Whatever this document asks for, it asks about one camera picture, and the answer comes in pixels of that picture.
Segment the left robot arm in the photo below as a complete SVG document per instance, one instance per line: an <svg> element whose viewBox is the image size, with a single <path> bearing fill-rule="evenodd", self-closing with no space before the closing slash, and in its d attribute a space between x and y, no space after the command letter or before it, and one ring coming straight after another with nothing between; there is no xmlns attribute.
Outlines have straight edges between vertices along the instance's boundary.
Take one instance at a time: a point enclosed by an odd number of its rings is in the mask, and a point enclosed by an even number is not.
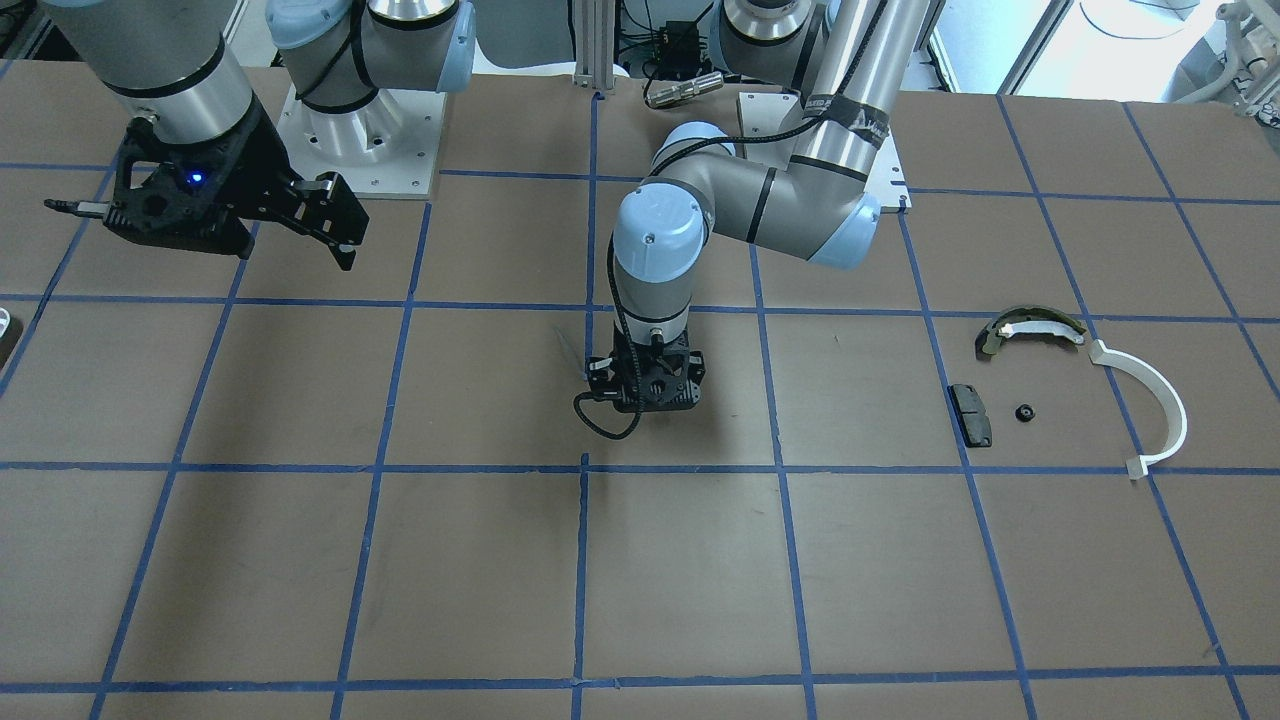
<svg viewBox="0 0 1280 720"><path fill-rule="evenodd" d="M695 406L705 370L689 342L696 265L713 234L849 269L882 202L868 188L890 133L924 1L718 1L709 49L730 70L797 94L777 167L741 158L718 127L673 129L611 234L614 347L588 370L621 413Z"/></svg>

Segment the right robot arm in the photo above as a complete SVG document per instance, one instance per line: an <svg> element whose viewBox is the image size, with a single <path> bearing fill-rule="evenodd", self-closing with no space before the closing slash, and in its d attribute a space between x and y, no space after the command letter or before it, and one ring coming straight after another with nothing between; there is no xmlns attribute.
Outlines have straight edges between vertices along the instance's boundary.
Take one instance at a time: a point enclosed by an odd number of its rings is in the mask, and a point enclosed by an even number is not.
<svg viewBox="0 0 1280 720"><path fill-rule="evenodd" d="M197 1L46 1L44 10L129 113L111 197L46 199L123 240L246 259L246 222L324 245L347 272L369 215L343 169L385 158L404 122L392 91L453 94L476 54L470 1L270 1L265 19L329 168L300 174Z"/></svg>

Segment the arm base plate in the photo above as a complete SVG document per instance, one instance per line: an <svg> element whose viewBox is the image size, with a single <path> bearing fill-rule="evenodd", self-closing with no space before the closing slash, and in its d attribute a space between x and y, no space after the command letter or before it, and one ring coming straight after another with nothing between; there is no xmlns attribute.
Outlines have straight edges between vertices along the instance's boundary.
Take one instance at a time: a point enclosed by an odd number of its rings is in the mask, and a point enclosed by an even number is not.
<svg viewBox="0 0 1280 720"><path fill-rule="evenodd" d="M288 88L276 131L292 168L337 172L361 199L426 200L436 177L448 94L384 88L346 114L310 109Z"/></svg>
<svg viewBox="0 0 1280 720"><path fill-rule="evenodd" d="M737 95L737 106L744 137L780 135L803 122L800 101L794 94L742 91ZM768 167L783 168L796 142L795 138L788 138L774 143L745 143L740 155ZM877 197L887 213L901 213L911 208L913 201L893 136L890 136L877 152L865 191Z"/></svg>

